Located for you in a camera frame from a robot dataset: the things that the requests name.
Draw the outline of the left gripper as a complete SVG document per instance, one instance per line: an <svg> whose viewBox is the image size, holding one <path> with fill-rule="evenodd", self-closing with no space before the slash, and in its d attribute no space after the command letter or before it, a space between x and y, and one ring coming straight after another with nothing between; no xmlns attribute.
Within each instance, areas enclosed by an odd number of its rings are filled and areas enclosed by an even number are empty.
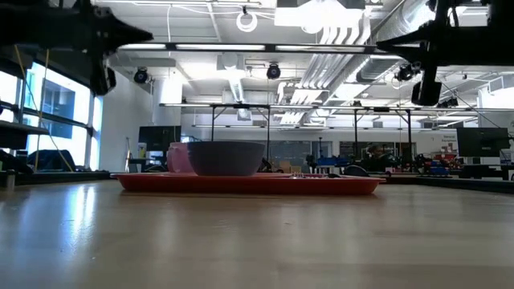
<svg viewBox="0 0 514 289"><path fill-rule="evenodd" d="M105 19L105 9L91 3L76 3L66 9L49 6L29 8L23 17L27 25L23 42L44 48L86 51L91 50L101 39L101 21ZM116 17L107 20L104 44L110 51L152 39L151 32Z"/></svg>

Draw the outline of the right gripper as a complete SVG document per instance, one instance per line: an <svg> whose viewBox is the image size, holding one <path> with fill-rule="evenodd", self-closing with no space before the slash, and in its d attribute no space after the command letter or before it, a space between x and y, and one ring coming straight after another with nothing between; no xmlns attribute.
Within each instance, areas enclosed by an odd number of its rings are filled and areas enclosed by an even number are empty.
<svg viewBox="0 0 514 289"><path fill-rule="evenodd" d="M433 22L416 31L376 42L378 50L438 66L494 64L493 26L449 26Z"/></svg>

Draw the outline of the pink plastic cup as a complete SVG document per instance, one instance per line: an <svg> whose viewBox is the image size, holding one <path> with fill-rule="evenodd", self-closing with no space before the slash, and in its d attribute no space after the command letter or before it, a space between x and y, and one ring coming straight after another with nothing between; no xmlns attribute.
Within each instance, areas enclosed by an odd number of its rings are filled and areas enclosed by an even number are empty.
<svg viewBox="0 0 514 289"><path fill-rule="evenodd" d="M193 173L187 143L172 142L167 152L167 167L171 173Z"/></svg>

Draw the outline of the purple bowl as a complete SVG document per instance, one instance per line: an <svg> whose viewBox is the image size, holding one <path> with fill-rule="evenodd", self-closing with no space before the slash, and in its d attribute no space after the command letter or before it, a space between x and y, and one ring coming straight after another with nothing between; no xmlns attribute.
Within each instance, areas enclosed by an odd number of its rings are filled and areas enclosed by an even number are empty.
<svg viewBox="0 0 514 289"><path fill-rule="evenodd" d="M198 176L249 177L257 173L264 144L247 141L202 141L187 144L188 158Z"/></svg>

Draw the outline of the red plastic tray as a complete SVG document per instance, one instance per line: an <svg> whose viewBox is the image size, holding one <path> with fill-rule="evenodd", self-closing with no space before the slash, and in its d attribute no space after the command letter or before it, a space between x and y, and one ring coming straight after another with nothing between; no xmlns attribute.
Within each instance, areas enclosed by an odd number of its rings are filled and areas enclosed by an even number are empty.
<svg viewBox="0 0 514 289"><path fill-rule="evenodd" d="M124 190L158 193L232 193L278 195L370 195L383 178L319 174L295 177L286 173L257 173L250 177L197 176L193 173L113 173Z"/></svg>

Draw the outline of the large window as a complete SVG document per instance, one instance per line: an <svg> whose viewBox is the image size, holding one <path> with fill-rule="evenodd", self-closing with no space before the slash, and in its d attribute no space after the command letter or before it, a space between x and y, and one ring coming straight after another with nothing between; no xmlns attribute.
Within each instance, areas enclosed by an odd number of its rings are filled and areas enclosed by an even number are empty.
<svg viewBox="0 0 514 289"><path fill-rule="evenodd" d="M0 120L48 130L48 135L27 137L27 153L68 150L75 166L98 169L100 137L90 130L101 128L102 101L84 85L38 63L26 77L0 71L0 101L20 108L0 110Z"/></svg>

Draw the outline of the bright ceiling light panel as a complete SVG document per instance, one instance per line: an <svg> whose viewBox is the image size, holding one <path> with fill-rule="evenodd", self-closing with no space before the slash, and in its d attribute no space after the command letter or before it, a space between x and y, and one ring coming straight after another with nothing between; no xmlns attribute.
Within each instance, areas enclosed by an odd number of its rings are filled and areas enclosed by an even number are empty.
<svg viewBox="0 0 514 289"><path fill-rule="evenodd" d="M350 27L365 12L365 0L277 0L274 25L303 27Z"/></svg>

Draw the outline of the long ceiling light strip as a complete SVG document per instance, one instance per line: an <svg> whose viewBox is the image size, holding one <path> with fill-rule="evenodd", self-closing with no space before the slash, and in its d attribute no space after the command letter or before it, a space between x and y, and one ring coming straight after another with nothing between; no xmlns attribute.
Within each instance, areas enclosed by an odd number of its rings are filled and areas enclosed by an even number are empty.
<svg viewBox="0 0 514 289"><path fill-rule="evenodd" d="M134 43L119 47L120 51L183 51L183 52L263 52L292 54L388 55L369 45L320 44L250 44L250 43Z"/></svg>

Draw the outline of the black background monitor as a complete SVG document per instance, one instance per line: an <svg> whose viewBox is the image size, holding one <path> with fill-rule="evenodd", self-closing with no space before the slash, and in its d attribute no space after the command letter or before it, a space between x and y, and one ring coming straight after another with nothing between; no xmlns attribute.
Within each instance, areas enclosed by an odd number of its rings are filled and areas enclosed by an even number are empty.
<svg viewBox="0 0 514 289"><path fill-rule="evenodd" d="M146 144L150 152L165 152L169 144L181 141L181 126L141 126L138 142Z"/></svg>

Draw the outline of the person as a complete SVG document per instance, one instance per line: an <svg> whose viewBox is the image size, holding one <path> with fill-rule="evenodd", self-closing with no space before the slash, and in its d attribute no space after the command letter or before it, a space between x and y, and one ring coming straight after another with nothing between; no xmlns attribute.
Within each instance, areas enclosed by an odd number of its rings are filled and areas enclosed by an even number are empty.
<svg viewBox="0 0 514 289"><path fill-rule="evenodd" d="M383 150L376 145L370 145L362 156L361 164L368 171L384 171L386 163Z"/></svg>

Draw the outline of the black computer monitor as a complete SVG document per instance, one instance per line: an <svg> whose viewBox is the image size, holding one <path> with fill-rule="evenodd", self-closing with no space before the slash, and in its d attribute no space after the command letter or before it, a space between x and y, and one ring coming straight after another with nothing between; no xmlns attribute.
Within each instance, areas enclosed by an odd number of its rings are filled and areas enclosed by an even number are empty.
<svg viewBox="0 0 514 289"><path fill-rule="evenodd" d="M506 128L458 128L456 132L461 157L499 157L511 146Z"/></svg>

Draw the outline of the blue storage bins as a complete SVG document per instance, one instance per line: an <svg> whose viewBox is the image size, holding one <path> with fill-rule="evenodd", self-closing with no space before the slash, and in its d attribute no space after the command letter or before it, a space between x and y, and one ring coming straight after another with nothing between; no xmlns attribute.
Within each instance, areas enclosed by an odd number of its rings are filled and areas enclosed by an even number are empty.
<svg viewBox="0 0 514 289"><path fill-rule="evenodd" d="M321 166L346 166L350 164L350 161L344 157L320 157L316 160L316 163Z"/></svg>

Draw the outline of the black bag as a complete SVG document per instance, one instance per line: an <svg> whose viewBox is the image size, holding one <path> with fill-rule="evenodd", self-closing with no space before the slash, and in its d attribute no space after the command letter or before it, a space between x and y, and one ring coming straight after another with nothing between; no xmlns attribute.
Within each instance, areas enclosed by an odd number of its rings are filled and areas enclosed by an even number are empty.
<svg viewBox="0 0 514 289"><path fill-rule="evenodd" d="M35 168L38 160L38 171L75 171L76 166L68 150L44 149L33 152L27 157L27 164Z"/></svg>

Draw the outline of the black desk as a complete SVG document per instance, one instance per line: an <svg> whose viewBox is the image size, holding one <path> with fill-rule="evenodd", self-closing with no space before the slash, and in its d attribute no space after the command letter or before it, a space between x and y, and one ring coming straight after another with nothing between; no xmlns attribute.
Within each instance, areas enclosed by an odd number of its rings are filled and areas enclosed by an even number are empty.
<svg viewBox="0 0 514 289"><path fill-rule="evenodd" d="M45 128L0 120L0 148L25 149L29 135L48 135Z"/></svg>

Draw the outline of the black metal frame rig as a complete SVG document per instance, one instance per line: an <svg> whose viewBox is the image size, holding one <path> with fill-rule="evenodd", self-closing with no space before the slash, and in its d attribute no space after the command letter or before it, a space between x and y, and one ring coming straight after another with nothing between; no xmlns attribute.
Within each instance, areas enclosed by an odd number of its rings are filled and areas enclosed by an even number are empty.
<svg viewBox="0 0 514 289"><path fill-rule="evenodd" d="M386 112L395 112L404 122L407 124L407 134L408 134L408 160L413 160L413 141L412 141L412 124L411 124L411 110L405 108L392 108L392 107L355 107L353 108L353 130L354 130L354 142L353 142L353 152L354 156L358 154L358 119L357 113L363 110L365 112L376 112L376 113L386 113Z"/></svg>
<svg viewBox="0 0 514 289"><path fill-rule="evenodd" d="M267 130L267 143L266 143L266 147L267 147L267 158L269 159L269 156L270 156L270 128L271 128L271 125L270 125L271 124L271 121L270 121L270 118L271 118L271 105L270 104L245 104L245 103L209 104L208 107L210 107L212 109L211 126L210 126L210 140L211 141L214 141L214 123L215 123L215 120L216 120L216 118L219 115L223 114L227 108L246 109L246 110L256 109L264 117L264 119L267 121L267 126L266 126L266 130ZM222 108L222 111L219 114L215 113L217 108ZM264 115L260 111L261 108L267 110L267 115Z"/></svg>

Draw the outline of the black table frame rails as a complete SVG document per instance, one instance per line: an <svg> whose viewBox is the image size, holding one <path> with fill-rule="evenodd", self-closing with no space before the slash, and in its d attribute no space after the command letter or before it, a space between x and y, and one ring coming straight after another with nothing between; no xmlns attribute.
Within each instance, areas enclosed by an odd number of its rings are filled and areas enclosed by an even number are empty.
<svg viewBox="0 0 514 289"><path fill-rule="evenodd" d="M31 175L20 174L15 178L14 184L43 185L56 183L69 183L81 181L103 181L110 179L110 172L58 172L58 173L33 173Z"/></svg>
<svg viewBox="0 0 514 289"><path fill-rule="evenodd" d="M506 193L514 195L514 181L489 181L477 179L462 179L452 177L422 177L408 173L397 173L391 176L378 175L385 178L390 185L425 185L448 189L464 189L490 193Z"/></svg>

